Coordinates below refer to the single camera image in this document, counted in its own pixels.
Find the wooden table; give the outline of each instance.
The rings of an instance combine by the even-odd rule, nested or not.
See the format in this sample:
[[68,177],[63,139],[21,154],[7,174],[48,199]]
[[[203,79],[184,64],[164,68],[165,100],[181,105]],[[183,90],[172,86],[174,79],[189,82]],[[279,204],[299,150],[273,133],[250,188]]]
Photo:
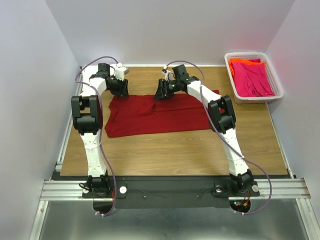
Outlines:
[[[286,175],[287,170],[265,104],[236,104],[225,67],[203,67],[205,85],[232,97],[236,131],[242,153],[271,175]],[[190,76],[201,77],[197,69],[187,68]],[[131,67],[126,75],[131,95],[155,94],[159,67]],[[113,96],[102,94],[104,125]],[[117,176],[228,175],[229,165],[222,144],[211,130],[144,134],[108,138],[103,129],[104,151]],[[249,166],[255,175],[263,173]],[[83,142],[72,128],[68,140],[62,176],[86,176],[87,159]]]

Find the red towel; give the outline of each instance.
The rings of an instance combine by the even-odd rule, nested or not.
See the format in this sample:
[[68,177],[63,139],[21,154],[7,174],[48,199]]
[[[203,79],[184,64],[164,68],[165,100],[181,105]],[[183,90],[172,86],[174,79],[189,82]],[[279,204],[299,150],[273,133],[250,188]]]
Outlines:
[[110,138],[210,129],[203,104],[188,94],[162,101],[153,95],[114,96],[109,108],[104,129]]

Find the white wall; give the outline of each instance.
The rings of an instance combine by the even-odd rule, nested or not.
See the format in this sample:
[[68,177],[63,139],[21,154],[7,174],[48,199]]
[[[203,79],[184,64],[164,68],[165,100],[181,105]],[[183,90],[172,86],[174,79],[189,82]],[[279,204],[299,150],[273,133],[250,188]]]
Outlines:
[[269,104],[292,171],[306,180],[320,219],[320,1],[296,0],[268,54],[284,88]]
[[226,53],[267,50],[294,0],[46,2],[82,65],[101,55],[125,64],[225,64]]
[[44,0],[0,1],[0,239],[29,239],[79,65]]

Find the white plastic basket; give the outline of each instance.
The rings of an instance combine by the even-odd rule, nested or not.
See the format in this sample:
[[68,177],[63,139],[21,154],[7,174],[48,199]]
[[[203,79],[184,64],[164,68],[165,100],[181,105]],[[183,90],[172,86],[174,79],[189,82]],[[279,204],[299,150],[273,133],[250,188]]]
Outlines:
[[[237,104],[261,104],[267,103],[273,99],[280,99],[284,96],[284,92],[280,85],[279,79],[276,75],[276,72],[268,58],[268,56],[263,52],[232,52],[227,53],[224,56],[225,64],[228,69],[230,83],[232,86],[232,91],[234,95],[234,100]],[[230,67],[229,67],[229,60],[230,59],[261,59],[261,62],[266,62],[265,70],[266,75],[270,84],[271,89],[273,90],[275,96],[257,96],[257,97],[243,97],[239,96],[236,90],[236,86],[231,75]]]

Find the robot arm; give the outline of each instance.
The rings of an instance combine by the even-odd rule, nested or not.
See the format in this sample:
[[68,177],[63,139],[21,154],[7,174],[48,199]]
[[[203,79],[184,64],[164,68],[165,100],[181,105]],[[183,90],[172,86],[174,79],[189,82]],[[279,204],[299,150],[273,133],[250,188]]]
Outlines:
[[[111,66],[99,63],[97,72],[89,78],[88,83],[98,91],[99,95],[105,90],[110,90],[115,96],[128,97],[128,80],[125,79],[125,74],[128,72],[129,69],[121,63]],[[88,163],[85,189],[89,192],[108,194],[110,192],[108,171],[100,148],[103,111],[97,92],[92,87],[83,88],[79,95],[71,98],[72,120],[83,141]]]
[[[202,102],[200,94],[201,82],[199,79],[195,76],[190,77],[184,65],[179,65],[172,69],[175,77],[174,80],[169,79],[166,69],[162,70],[166,79],[159,79],[154,99],[169,99],[174,96],[174,92],[184,91]],[[241,154],[235,129],[236,116],[231,98],[216,94],[206,86],[202,86],[202,94],[204,105],[207,106],[215,128],[221,133],[224,140]],[[243,158],[239,157],[223,141],[221,142],[229,163],[232,190],[236,193],[247,191],[249,187],[256,184],[248,165]]]

